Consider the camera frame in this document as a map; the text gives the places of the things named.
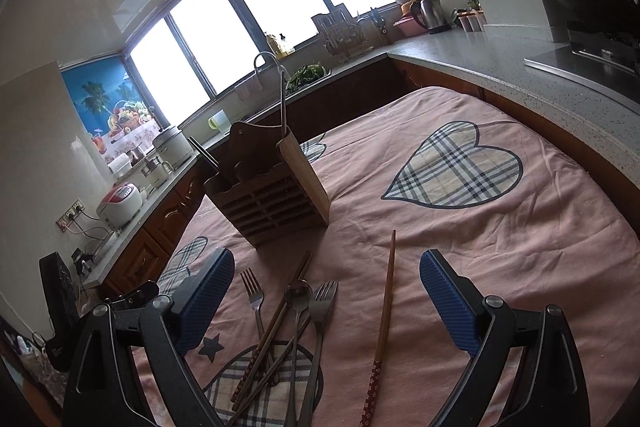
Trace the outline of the wooden utensil holder box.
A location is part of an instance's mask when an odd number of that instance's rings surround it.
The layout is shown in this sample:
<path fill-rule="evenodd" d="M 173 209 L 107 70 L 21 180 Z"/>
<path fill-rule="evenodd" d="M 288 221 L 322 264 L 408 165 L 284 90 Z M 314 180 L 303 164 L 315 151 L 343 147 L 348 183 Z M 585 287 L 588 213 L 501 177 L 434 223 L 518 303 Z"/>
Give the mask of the wooden utensil holder box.
<path fill-rule="evenodd" d="M 204 191 L 254 247 L 329 225 L 328 193 L 288 127 L 232 124 L 227 155 Z"/>

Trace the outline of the wall power socket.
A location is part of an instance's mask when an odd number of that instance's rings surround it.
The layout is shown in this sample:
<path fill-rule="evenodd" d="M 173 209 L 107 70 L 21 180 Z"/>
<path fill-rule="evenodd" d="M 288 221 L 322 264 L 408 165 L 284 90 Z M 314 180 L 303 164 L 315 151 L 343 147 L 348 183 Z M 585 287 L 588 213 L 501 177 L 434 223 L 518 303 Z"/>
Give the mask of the wall power socket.
<path fill-rule="evenodd" d="M 58 220 L 55 221 L 56 226 L 61 232 L 66 232 L 68 228 L 80 217 L 85 214 L 86 206 L 80 198 L 76 199 L 70 207 L 68 207 Z"/>

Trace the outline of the green vegetables in sink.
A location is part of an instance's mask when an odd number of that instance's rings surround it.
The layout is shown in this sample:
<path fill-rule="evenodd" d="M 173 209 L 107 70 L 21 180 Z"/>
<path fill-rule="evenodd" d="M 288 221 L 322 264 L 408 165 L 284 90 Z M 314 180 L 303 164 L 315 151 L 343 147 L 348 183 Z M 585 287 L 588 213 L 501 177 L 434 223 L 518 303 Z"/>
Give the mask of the green vegetables in sink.
<path fill-rule="evenodd" d="M 308 83 L 313 83 L 326 75 L 326 69 L 320 64 L 309 64 L 297 69 L 286 83 L 286 90 L 294 92 Z"/>

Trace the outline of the metal dish rack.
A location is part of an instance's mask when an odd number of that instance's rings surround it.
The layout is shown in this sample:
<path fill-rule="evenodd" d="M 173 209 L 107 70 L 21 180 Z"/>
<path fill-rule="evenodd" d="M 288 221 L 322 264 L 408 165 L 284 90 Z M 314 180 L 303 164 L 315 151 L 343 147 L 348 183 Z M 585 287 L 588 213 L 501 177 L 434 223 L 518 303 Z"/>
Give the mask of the metal dish rack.
<path fill-rule="evenodd" d="M 314 15 L 311 20 L 328 53 L 342 62 L 370 51 L 366 35 L 344 3 L 327 13 Z"/>

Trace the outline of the pink heart-patterned tablecloth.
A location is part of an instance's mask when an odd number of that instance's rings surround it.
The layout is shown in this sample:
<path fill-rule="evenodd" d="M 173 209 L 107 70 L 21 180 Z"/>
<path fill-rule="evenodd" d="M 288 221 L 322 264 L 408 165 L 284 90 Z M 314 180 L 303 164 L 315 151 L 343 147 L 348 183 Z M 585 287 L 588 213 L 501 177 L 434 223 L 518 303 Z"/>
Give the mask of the pink heart-patterned tablecloth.
<path fill-rule="evenodd" d="M 318 426 L 360 420 L 383 306 L 395 277 L 378 426 L 425 426 L 468 356 L 419 275 L 437 249 L 462 277 L 513 308 L 560 306 L 584 368 L 593 425 L 639 377 L 639 241 L 598 184 L 541 136 L 477 98 L 416 90 L 307 144 L 331 207 L 326 228 L 254 247 L 204 200 L 166 275 L 232 251 L 265 291 L 269 321 L 300 258 L 311 285 L 337 281 L 324 336 Z"/>

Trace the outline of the condiment bottles group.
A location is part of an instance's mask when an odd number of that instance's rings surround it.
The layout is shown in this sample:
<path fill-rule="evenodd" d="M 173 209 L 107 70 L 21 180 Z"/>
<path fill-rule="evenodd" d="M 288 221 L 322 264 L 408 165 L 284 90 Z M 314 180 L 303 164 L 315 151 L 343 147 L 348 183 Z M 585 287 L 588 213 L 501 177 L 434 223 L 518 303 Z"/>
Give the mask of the condiment bottles group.
<path fill-rule="evenodd" d="M 465 32 L 483 32 L 487 24 L 486 16 L 480 0 L 465 0 L 466 7 L 452 12 L 452 23 Z"/>

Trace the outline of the gas stove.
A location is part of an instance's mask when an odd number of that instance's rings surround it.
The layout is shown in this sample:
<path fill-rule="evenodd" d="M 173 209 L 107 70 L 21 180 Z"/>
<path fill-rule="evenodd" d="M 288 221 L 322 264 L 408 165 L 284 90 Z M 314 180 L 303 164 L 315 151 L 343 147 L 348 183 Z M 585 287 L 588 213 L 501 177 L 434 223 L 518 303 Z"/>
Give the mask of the gas stove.
<path fill-rule="evenodd" d="M 567 35 L 566 46 L 525 57 L 524 64 L 601 93 L 611 92 L 639 102 L 638 31 L 608 31 L 569 22 Z"/>

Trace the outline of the red-dotted wooden chopstick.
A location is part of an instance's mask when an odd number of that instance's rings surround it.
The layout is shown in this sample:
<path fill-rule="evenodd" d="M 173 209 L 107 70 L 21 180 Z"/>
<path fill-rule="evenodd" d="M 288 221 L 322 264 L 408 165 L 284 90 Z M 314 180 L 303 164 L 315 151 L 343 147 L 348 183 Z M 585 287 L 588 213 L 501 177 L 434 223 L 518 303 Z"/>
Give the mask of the red-dotted wooden chopstick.
<path fill-rule="evenodd" d="M 393 230 L 392 235 L 390 236 L 390 253 L 388 254 L 381 321 L 380 327 L 378 328 L 378 340 L 376 340 L 375 354 L 371 367 L 366 399 L 363 403 L 362 413 L 359 421 L 359 425 L 361 427 L 370 427 L 372 425 L 376 407 L 376 400 L 378 399 L 378 395 L 380 394 L 383 363 L 387 346 L 388 332 L 390 331 L 390 316 L 392 315 L 393 308 L 396 237 L 397 232 Z"/>

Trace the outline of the red white rice cooker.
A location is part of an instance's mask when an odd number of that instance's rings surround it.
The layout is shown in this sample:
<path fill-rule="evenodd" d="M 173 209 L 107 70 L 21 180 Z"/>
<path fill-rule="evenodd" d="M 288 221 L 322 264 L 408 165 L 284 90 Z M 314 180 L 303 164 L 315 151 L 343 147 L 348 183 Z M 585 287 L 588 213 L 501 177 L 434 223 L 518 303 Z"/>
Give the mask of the red white rice cooker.
<path fill-rule="evenodd" d="M 121 229 L 142 207 L 138 188 L 130 182 L 114 186 L 96 207 L 96 214 L 112 230 Z"/>

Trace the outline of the dark chopsticks in holder left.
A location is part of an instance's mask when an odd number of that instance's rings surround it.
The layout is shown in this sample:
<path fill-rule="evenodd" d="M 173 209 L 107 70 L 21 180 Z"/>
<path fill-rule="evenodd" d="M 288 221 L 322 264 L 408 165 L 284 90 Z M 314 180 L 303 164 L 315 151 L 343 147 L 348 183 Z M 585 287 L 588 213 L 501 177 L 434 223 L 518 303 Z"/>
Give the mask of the dark chopsticks in holder left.
<path fill-rule="evenodd" d="M 193 138 L 193 136 L 189 136 L 188 141 L 208 163 L 211 165 L 217 172 L 220 171 L 220 167 L 216 158 L 208 153 L 208 150 L 200 143 L 197 139 Z"/>

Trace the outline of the brown wooden chopstick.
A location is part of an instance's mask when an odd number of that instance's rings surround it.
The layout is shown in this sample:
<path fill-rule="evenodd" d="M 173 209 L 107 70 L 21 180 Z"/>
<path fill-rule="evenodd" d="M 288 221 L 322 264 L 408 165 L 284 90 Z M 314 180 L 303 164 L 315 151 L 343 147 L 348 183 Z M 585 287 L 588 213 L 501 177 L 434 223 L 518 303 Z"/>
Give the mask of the brown wooden chopstick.
<path fill-rule="evenodd" d="M 273 317 L 267 326 L 265 334 L 262 335 L 262 339 L 259 341 L 255 352 L 250 358 L 250 363 L 248 363 L 239 384 L 236 386 L 235 392 L 233 392 L 231 401 L 232 411 L 234 413 L 239 412 L 241 403 L 250 392 L 250 389 L 252 389 L 255 375 L 262 367 L 262 361 L 264 361 L 264 358 L 269 352 L 271 341 L 280 329 L 286 312 L 288 312 L 288 302 L 286 301 L 286 297 L 283 296 L 279 306 L 277 306 L 276 312 L 273 313 Z"/>

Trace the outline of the steel spoon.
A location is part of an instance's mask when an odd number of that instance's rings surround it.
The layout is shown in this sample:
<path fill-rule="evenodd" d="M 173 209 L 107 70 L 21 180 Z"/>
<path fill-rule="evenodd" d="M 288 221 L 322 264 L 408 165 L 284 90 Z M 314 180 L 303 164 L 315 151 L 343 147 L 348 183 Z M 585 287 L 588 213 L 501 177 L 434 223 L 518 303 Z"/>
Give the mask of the steel spoon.
<path fill-rule="evenodd" d="M 296 372 L 297 372 L 297 346 L 299 340 L 300 320 L 303 313 L 308 309 L 311 298 L 311 287 L 304 280 L 297 280 L 288 285 L 285 293 L 286 302 L 294 311 L 294 335 L 291 350 L 291 374 L 290 389 L 288 389 L 288 408 L 284 419 L 285 427 L 296 425 Z"/>

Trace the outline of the white cylindrical cooker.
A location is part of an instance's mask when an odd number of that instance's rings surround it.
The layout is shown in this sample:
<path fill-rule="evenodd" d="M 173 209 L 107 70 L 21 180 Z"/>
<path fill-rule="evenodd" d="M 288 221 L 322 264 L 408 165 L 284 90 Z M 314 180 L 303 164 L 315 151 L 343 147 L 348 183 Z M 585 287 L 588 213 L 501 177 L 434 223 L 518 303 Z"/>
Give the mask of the white cylindrical cooker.
<path fill-rule="evenodd" d="M 182 166 L 193 153 L 192 145 L 177 126 L 161 131 L 152 144 L 162 161 L 166 161 L 174 170 Z"/>

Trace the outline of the steel electric kettle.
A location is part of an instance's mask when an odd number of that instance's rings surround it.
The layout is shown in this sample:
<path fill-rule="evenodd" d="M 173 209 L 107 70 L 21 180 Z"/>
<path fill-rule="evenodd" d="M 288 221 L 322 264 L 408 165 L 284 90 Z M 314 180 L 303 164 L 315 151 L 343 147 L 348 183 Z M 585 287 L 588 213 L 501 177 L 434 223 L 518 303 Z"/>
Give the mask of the steel electric kettle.
<path fill-rule="evenodd" d="M 451 29 L 451 23 L 439 0 L 416 0 L 410 6 L 410 14 L 431 35 Z"/>

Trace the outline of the small white blender pot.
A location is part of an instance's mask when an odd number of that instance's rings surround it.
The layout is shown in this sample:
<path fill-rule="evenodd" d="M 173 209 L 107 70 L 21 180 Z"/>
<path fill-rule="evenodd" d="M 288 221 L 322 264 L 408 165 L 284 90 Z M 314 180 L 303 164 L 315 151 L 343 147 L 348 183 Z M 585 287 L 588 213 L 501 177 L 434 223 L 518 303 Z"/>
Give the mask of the small white blender pot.
<path fill-rule="evenodd" d="M 146 183 L 157 190 L 169 179 L 172 168 L 160 156 L 146 156 L 143 161 L 142 173 Z"/>

